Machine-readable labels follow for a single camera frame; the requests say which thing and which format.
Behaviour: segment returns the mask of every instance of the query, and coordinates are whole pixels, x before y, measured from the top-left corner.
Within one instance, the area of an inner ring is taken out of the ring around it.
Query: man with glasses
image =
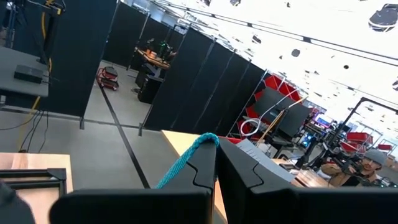
[[[352,166],[349,166],[347,170],[341,170],[336,164],[324,164],[321,166],[321,170],[331,176],[329,183],[335,187],[362,186],[358,177],[369,182],[375,181],[377,179],[376,171],[382,168],[386,160],[387,154],[376,149],[370,149],[358,162],[361,170],[356,170]]]

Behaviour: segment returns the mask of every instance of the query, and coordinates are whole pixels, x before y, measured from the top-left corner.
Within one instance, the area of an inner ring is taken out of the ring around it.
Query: white ceiling
[[[388,33],[380,33],[374,32],[368,27],[369,17],[385,4],[382,1],[291,0],[291,8],[287,8],[283,1],[271,0],[242,0],[238,7],[232,6],[229,0],[212,0],[210,7],[200,1],[170,0],[169,2],[242,21],[267,22],[263,24],[355,49],[398,58],[398,28]],[[363,96],[398,108],[398,91],[394,91],[392,88],[392,83],[398,79],[396,66],[228,21],[192,14],[218,29],[218,33],[226,37],[235,48],[242,51],[247,48],[253,50],[255,54],[252,62],[257,66],[276,72],[285,72],[292,83],[310,94],[308,98],[310,101],[328,109],[328,114],[335,119],[344,120],[349,114],[347,108],[354,107]],[[253,34],[261,38],[262,44],[252,43]],[[297,58],[291,56],[293,49],[300,50],[300,55]],[[347,89],[346,86],[354,88],[355,91]],[[391,111],[363,103],[358,109],[358,113],[360,115],[355,114],[353,120],[373,127],[390,138],[398,139],[396,123],[398,119],[397,115]]]

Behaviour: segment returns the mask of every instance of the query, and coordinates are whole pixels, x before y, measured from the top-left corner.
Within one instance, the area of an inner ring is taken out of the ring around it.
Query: gray floor
[[[139,102],[137,95],[130,91],[135,84],[134,79],[127,74],[136,76],[136,72],[126,71],[116,65],[114,68],[119,74],[120,87],[118,91],[106,90],[106,94],[120,123],[138,126],[143,122],[150,105]],[[21,124],[25,118],[24,114],[0,111],[0,127]],[[114,123],[97,84],[93,86],[85,118]],[[39,150],[46,126],[46,117],[43,116],[32,138],[30,152]],[[31,127],[32,123],[27,126],[26,132]],[[139,137],[137,129],[124,128],[124,131],[150,186],[155,186],[177,156],[159,132],[143,131],[142,137]],[[17,152],[18,135],[19,129],[2,131],[0,151]],[[70,155],[74,189],[143,188],[116,126],[86,122],[85,129],[80,130],[78,121],[50,117],[46,143],[41,153]]]

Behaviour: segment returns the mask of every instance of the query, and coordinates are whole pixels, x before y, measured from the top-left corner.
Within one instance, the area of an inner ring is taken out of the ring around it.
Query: yellow cable
[[[48,6],[51,2],[53,2],[54,0],[48,0],[45,5]],[[42,34],[43,34],[43,38],[45,38],[46,33],[45,33],[45,13],[42,13]],[[49,58],[49,75],[51,73],[52,70],[52,60],[51,58]],[[30,120],[33,116],[33,111],[36,110],[37,105],[39,104],[40,101],[40,97],[38,96],[32,106],[32,108],[30,109],[29,114],[27,115],[27,119],[25,121],[25,123],[28,122],[28,120]],[[18,137],[18,145],[19,145],[19,150],[22,149],[22,136],[23,133],[25,132],[25,128],[26,128],[26,124],[22,125],[21,128],[19,129],[19,137]]]

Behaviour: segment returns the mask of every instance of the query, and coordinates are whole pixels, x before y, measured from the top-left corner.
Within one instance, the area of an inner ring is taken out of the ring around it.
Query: wooden desk
[[[0,169],[47,168],[66,168],[67,192],[73,190],[69,155],[0,153]],[[36,224],[50,223],[49,211],[52,204],[59,198],[58,189],[18,190],[17,193],[30,205]]]
[[[162,133],[174,148],[178,157],[181,156],[192,145],[194,140],[199,137],[197,134],[178,133],[174,131],[162,130]],[[289,163],[283,159],[273,159],[273,161],[277,164]],[[299,175],[291,181],[291,184],[296,187],[327,187],[327,182],[325,180],[316,173],[310,173],[309,170],[300,171]],[[224,222],[226,223],[226,212],[218,180],[215,184],[215,205],[217,212],[221,217],[223,217]]]
[[[162,62],[160,58],[151,58],[149,57],[146,52],[144,52],[143,50],[137,49],[137,52],[139,54],[141,54],[145,60],[147,60],[149,63],[161,68],[161,69],[169,69],[170,65],[168,63]]]

